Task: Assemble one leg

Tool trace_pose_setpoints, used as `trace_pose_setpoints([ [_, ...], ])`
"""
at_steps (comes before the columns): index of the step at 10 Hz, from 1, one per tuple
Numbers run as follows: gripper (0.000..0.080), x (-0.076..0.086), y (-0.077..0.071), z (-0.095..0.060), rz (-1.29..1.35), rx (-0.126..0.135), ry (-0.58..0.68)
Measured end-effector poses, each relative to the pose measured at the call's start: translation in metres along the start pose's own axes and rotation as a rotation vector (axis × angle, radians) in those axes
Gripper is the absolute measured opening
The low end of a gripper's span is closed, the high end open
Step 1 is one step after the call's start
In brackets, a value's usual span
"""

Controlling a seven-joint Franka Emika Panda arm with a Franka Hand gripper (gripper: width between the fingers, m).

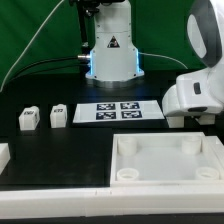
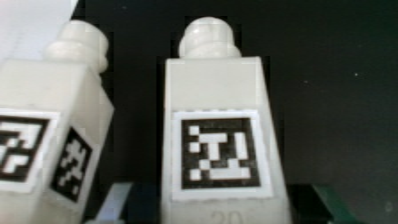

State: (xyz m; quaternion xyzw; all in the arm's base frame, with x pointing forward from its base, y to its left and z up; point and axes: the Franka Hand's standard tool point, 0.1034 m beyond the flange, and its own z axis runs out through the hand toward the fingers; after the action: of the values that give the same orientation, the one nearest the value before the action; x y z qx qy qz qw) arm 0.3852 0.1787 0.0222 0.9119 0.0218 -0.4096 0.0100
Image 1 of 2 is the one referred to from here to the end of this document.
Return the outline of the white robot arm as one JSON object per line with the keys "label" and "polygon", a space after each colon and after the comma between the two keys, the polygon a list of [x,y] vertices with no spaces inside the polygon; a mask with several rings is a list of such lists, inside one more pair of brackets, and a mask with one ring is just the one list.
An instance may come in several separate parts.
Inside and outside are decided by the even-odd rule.
{"label": "white robot arm", "polygon": [[[144,76],[132,43],[129,0],[97,0],[95,46],[90,51],[89,83],[122,87]],[[170,127],[192,116],[211,125],[224,111],[224,0],[195,0],[187,20],[188,40],[205,68],[177,77],[162,99]]]}

